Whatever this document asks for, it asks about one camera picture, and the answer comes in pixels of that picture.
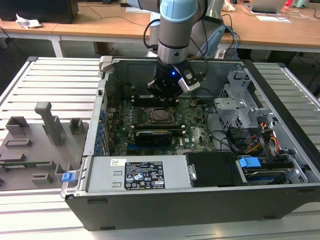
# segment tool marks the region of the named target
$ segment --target barcode sticker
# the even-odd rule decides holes
[[[124,166],[127,159],[111,159],[110,166]]]

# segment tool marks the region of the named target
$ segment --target computer case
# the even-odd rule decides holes
[[[0,0],[2,21],[14,21],[17,19],[16,14],[18,14],[29,20],[71,24],[78,11],[77,0]]]

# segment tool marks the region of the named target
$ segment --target laptop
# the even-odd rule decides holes
[[[287,0],[253,0],[244,6],[253,12],[277,14],[285,6]]]

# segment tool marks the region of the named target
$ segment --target green circuit board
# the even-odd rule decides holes
[[[176,107],[170,107],[172,125],[184,125],[183,134],[173,135],[170,146],[139,148],[135,145],[137,130],[132,125],[148,126],[150,107],[135,107],[129,101],[121,101],[108,114],[108,126],[112,133],[112,156],[151,156],[151,155],[183,155],[186,152],[214,151],[214,144],[210,141],[210,134],[204,124],[205,108],[203,104],[190,104],[196,102],[193,98],[181,98]],[[179,131],[161,128],[161,131]]]

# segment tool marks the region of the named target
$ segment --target circuit board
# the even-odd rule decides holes
[[[186,152],[215,150],[204,123],[205,104],[197,104],[191,97],[180,98],[176,107],[169,107],[168,113],[166,112],[168,118],[164,117],[164,110],[161,108],[135,107],[126,100],[119,103],[108,114],[107,124],[113,136],[110,151],[112,156],[183,155]],[[164,128],[157,129],[157,123],[164,124]],[[172,129],[175,125],[182,126],[183,131]],[[135,135],[138,130],[133,126],[172,132],[171,145],[137,147]]]

